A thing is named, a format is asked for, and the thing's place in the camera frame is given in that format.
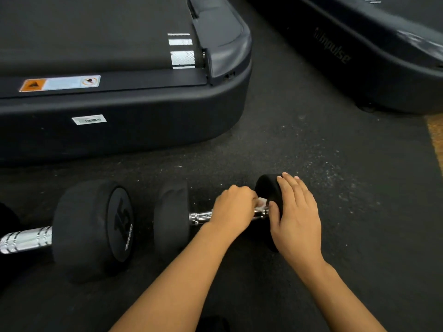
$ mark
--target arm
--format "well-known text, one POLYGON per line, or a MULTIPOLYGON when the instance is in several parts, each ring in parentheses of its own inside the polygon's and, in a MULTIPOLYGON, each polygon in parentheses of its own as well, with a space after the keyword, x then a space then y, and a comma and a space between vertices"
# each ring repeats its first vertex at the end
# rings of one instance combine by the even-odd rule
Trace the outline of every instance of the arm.
POLYGON ((311 292, 329 328, 335 332, 383 332, 383 326, 342 281, 321 253, 317 203, 298 177, 277 178, 283 195, 283 216, 269 205, 274 243, 311 292))
POLYGON ((212 217, 128 309, 111 332, 195 331, 209 287, 230 244, 252 220, 257 195, 235 185, 215 201, 212 217))

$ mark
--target person's right hand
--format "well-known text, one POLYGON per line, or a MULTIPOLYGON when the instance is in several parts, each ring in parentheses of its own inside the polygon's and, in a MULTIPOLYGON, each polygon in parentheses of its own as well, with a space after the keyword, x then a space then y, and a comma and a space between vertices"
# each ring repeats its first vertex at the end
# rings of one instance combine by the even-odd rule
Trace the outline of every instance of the person's right hand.
POLYGON ((269 203, 271 235, 275 246, 302 281, 319 272, 326 262, 320 250, 322 227, 317 203, 297 176, 283 173, 277 182, 283 195, 283 216, 273 201, 269 203))

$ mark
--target hand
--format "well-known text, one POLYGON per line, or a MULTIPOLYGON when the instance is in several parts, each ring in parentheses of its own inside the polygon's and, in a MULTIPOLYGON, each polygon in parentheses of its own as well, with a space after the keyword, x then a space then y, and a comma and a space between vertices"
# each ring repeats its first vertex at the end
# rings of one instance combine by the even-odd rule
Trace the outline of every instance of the hand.
POLYGON ((234 241, 251 223, 258 202, 250 188, 232 185, 216 199, 209 223, 234 241))
POLYGON ((317 203, 297 176, 283 173, 277 182, 283 195, 283 216, 273 201, 269 203, 271 235, 281 255, 302 281, 326 265, 320 250, 322 227, 317 203))

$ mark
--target gray plastic corner cover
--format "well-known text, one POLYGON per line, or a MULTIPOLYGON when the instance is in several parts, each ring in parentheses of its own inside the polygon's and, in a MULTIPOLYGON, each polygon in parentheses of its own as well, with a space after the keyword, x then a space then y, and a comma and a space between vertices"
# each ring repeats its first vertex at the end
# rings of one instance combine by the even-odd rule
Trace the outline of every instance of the gray plastic corner cover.
POLYGON ((251 31, 227 0, 189 0, 197 18, 195 31, 207 52, 210 82, 240 73, 249 65, 252 50, 251 31))

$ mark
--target forearm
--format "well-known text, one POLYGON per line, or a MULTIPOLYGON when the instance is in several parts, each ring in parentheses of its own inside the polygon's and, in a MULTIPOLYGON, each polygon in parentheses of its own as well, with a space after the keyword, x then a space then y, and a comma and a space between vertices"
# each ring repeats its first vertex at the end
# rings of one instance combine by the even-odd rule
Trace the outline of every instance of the forearm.
POLYGON ((331 265, 325 263, 301 278, 332 331, 386 331, 331 265))
POLYGON ((230 243, 211 223, 203 225, 111 331, 194 331, 230 243))

